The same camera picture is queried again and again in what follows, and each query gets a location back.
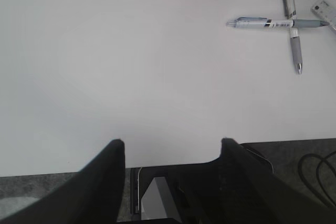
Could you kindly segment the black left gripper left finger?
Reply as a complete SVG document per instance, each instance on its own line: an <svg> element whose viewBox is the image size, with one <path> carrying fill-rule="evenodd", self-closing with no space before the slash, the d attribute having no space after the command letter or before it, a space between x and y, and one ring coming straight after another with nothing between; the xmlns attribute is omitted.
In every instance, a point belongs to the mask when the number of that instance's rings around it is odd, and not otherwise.
<svg viewBox="0 0 336 224"><path fill-rule="evenodd" d="M112 140L62 186L1 223L116 223L124 182L124 143Z"/></svg>

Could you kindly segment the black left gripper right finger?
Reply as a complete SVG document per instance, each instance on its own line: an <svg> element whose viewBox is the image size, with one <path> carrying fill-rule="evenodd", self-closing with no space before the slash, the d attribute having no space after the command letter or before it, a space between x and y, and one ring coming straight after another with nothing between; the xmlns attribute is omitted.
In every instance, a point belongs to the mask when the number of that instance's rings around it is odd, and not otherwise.
<svg viewBox="0 0 336 224"><path fill-rule="evenodd" d="M334 210L293 190L233 139L222 139L218 161L225 223L335 223Z"/></svg>

